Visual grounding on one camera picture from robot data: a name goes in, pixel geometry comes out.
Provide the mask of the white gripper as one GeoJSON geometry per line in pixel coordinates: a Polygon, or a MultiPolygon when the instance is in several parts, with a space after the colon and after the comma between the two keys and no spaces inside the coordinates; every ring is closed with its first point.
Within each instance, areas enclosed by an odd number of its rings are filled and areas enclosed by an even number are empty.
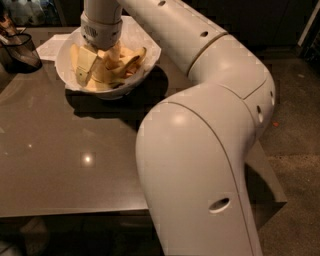
{"type": "MultiPolygon", "coordinates": [[[[88,44],[107,50],[103,56],[103,62],[108,70],[120,66],[121,45],[119,39],[122,30],[120,16],[106,16],[106,21],[93,21],[85,13],[81,15],[81,34],[88,44]]],[[[81,86],[85,86],[90,77],[90,71],[97,59],[97,54],[86,46],[79,48],[76,65],[76,80],[81,86]]]]}

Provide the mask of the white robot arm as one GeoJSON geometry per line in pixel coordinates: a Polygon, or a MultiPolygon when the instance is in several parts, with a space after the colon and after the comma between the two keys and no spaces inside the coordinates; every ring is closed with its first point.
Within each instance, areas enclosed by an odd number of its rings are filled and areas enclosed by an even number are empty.
{"type": "Polygon", "coordinates": [[[138,174],[165,256],[263,256],[244,167],[274,110],[270,72],[182,0],[84,0],[84,37],[110,48],[123,11],[192,83],[155,105],[136,139],[138,174]]]}

